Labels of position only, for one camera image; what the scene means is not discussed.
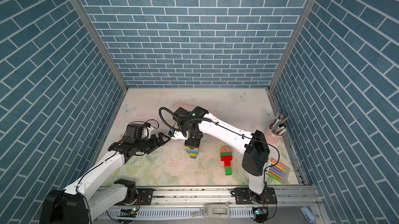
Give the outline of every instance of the brick wall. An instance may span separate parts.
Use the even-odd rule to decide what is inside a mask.
[[[122,91],[68,0],[0,0],[0,223],[88,167]]]
[[[399,0],[317,0],[276,97],[335,223],[399,223]]]
[[[305,0],[81,0],[129,87],[267,87]]]

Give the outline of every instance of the orange toy piece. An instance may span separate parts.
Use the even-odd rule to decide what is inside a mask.
[[[220,161],[224,163],[226,175],[232,175],[232,164],[230,162],[232,159],[232,149],[229,146],[223,146],[220,149]]]

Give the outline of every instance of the stacked building blocks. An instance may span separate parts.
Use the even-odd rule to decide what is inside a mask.
[[[197,159],[198,148],[190,149],[190,147],[186,146],[186,152],[190,155],[190,158]]]
[[[232,175],[232,164],[230,163],[232,159],[232,149],[229,146],[223,146],[220,149],[220,161],[224,163],[226,175]]]

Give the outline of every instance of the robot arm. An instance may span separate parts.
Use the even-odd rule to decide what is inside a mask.
[[[149,154],[170,140],[163,133],[151,135],[153,129],[149,123],[129,124],[122,139],[113,143],[99,162],[63,190],[52,190],[46,196],[39,223],[91,223],[118,202],[136,204],[135,182],[119,179],[106,191],[97,189],[130,157]]]
[[[179,129],[162,121],[171,128],[172,139],[185,139],[185,145],[199,147],[203,133],[215,136],[243,154],[242,167],[249,173],[249,189],[255,194],[257,203],[261,203],[264,193],[264,168],[269,148],[262,132],[251,133],[235,128],[209,113],[196,107],[191,112],[179,108],[173,115]],[[151,135],[150,124],[129,124],[126,133],[119,142],[113,143],[102,159],[76,181],[63,190],[52,190],[43,202],[40,224],[91,223],[112,205],[135,204],[137,191],[135,182],[119,179],[107,191],[97,189],[126,163],[133,155],[149,154],[168,142],[171,138],[158,133]]]
[[[162,110],[171,111],[164,107],[159,110],[162,121],[171,127],[162,117]],[[198,106],[191,112],[180,107],[171,114],[179,127],[172,127],[172,139],[185,139],[185,146],[198,148],[202,133],[207,133],[234,147],[243,155],[242,167],[249,173],[249,189],[257,195],[262,194],[265,187],[264,170],[270,150],[261,131],[243,131]]]

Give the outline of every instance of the table surface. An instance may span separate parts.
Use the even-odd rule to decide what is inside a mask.
[[[152,133],[167,134],[169,129],[158,115],[160,107],[171,111],[182,107],[191,111],[196,106],[207,109],[234,127],[250,132],[265,132],[274,119],[264,89],[129,89],[98,160],[113,142],[122,138],[128,123],[155,119],[160,127]],[[163,116],[173,124],[171,115],[163,111]],[[184,141],[170,140],[149,155],[132,157],[106,180],[104,186],[119,178],[135,181],[138,186],[247,185],[247,172],[241,166],[243,155],[235,149],[232,149],[233,174],[225,175],[223,162],[220,161],[220,148],[224,145],[216,137],[204,134],[197,159],[192,159],[186,152]],[[283,140],[275,146],[281,155],[280,162],[291,169],[286,184],[298,184]],[[277,151],[270,148],[269,156],[277,159]],[[268,185],[281,185],[268,176],[265,180]]]

